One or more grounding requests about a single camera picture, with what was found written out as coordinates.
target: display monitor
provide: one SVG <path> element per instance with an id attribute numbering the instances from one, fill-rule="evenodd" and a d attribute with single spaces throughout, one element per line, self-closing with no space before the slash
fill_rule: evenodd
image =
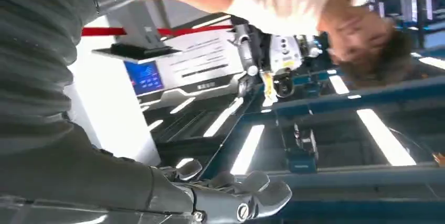
<path id="1" fill-rule="evenodd" d="M 136 95 L 164 89 L 155 61 L 144 64 L 125 62 Z"/>

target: ceiling light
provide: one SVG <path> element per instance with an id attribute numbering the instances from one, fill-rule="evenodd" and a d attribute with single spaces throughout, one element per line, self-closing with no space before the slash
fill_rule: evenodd
<path id="1" fill-rule="evenodd" d="M 191 97 L 191 98 L 185 100 L 185 102 L 181 103 L 180 105 L 178 105 L 178 107 L 174 108 L 174 109 L 170 112 L 170 114 L 176 114 L 176 113 L 178 113 L 180 110 L 182 110 L 182 109 L 185 108 L 187 105 L 189 105 L 190 103 L 192 103 L 193 100 L 195 100 L 195 99 L 196 99 L 196 97 Z"/>
<path id="2" fill-rule="evenodd" d="M 191 161 L 193 161 L 193 158 L 191 157 L 181 159 L 181 161 L 179 161 L 179 163 L 176 165 L 176 169 L 183 167 L 185 164 Z"/>
<path id="3" fill-rule="evenodd" d="M 150 108 L 150 106 L 142 107 L 142 108 L 141 108 L 141 111 L 144 112 L 144 111 L 148 110 L 149 108 Z"/>
<path id="4" fill-rule="evenodd" d="M 211 25 L 211 24 L 214 24 L 214 23 L 223 21 L 224 19 L 228 19 L 228 18 L 230 18 L 230 15 L 224 15 L 224 16 L 222 16 L 222 17 L 215 18 L 215 19 L 212 19 L 212 20 L 210 20 L 210 21 L 207 21 L 207 22 L 201 23 L 201 24 L 199 24 L 199 25 L 193 26 L 192 29 L 196 29 L 196 28 L 200 28 L 200 27 L 208 26 L 208 25 Z"/>
<path id="5" fill-rule="evenodd" d="M 414 159 L 412 159 L 406 149 L 373 110 L 357 110 L 357 114 L 391 165 L 406 166 L 416 164 Z"/>
<path id="6" fill-rule="evenodd" d="M 425 5 L 427 6 L 427 19 L 433 19 L 432 11 L 432 0 L 425 0 Z"/>
<path id="7" fill-rule="evenodd" d="M 334 86 L 335 92 L 337 92 L 337 94 L 349 93 L 349 89 L 340 76 L 329 76 L 329 79 L 331 80 L 331 83 Z"/>
<path id="8" fill-rule="evenodd" d="M 253 154 L 260 142 L 261 135 L 263 134 L 264 125 L 255 125 L 250 129 L 249 135 L 244 141 L 238 157 L 235 160 L 230 173 L 233 175 L 244 175 L 249 169 L 250 162 L 252 161 Z"/>
<path id="9" fill-rule="evenodd" d="M 229 116 L 235 113 L 239 107 L 244 103 L 244 99 L 242 97 L 235 98 L 233 103 L 225 109 L 219 117 L 213 122 L 213 124 L 209 127 L 209 129 L 204 133 L 204 137 L 212 137 L 216 134 L 216 132 L 221 128 L 224 122 L 229 118 Z"/>
<path id="10" fill-rule="evenodd" d="M 422 55 L 416 53 L 416 52 L 412 52 L 411 56 L 415 57 L 415 58 L 422 58 Z"/>
<path id="11" fill-rule="evenodd" d="M 385 4 L 383 2 L 378 3 L 378 12 L 380 14 L 380 17 L 385 17 Z"/>
<path id="12" fill-rule="evenodd" d="M 360 99 L 360 98 L 362 98 L 362 96 L 359 95 L 359 94 L 348 96 L 348 99 L 351 99 L 351 100 L 354 100 L 354 99 Z"/>
<path id="13" fill-rule="evenodd" d="M 411 20 L 417 22 L 417 0 L 411 0 Z"/>
<path id="14" fill-rule="evenodd" d="M 443 61 L 443 60 L 439 60 L 439 59 L 432 58 L 432 57 L 425 57 L 425 58 L 421 58 L 419 60 L 425 64 L 435 66 L 435 67 L 438 67 L 441 69 L 445 69 L 445 61 Z"/>
<path id="15" fill-rule="evenodd" d="M 105 221 L 107 218 L 107 215 L 102 215 L 101 217 L 94 219 L 94 220 L 88 220 L 83 222 L 77 222 L 76 224 L 99 224 Z"/>
<path id="16" fill-rule="evenodd" d="M 152 131 L 154 128 L 161 125 L 161 123 L 164 122 L 164 120 L 156 120 L 152 124 L 149 125 L 149 131 Z"/>

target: man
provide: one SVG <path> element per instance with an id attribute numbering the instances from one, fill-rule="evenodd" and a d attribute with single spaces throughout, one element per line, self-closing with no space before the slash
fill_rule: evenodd
<path id="1" fill-rule="evenodd" d="M 265 33 L 327 32 L 331 59 L 357 86 L 384 86 L 403 79 L 411 42 L 393 22 L 363 5 L 367 0 L 179 0 L 208 12 L 227 12 Z"/>

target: gray robot arm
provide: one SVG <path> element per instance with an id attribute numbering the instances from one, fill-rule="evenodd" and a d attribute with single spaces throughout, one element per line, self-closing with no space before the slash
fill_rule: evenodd
<path id="1" fill-rule="evenodd" d="M 67 65 L 76 60 L 83 26 L 129 1 L 1 0 L 0 195 L 237 220 L 232 211 L 214 214 L 208 202 L 256 206 L 263 194 L 172 184 L 159 169 L 94 150 L 83 129 L 63 119 L 70 109 L 63 88 L 72 83 Z"/>

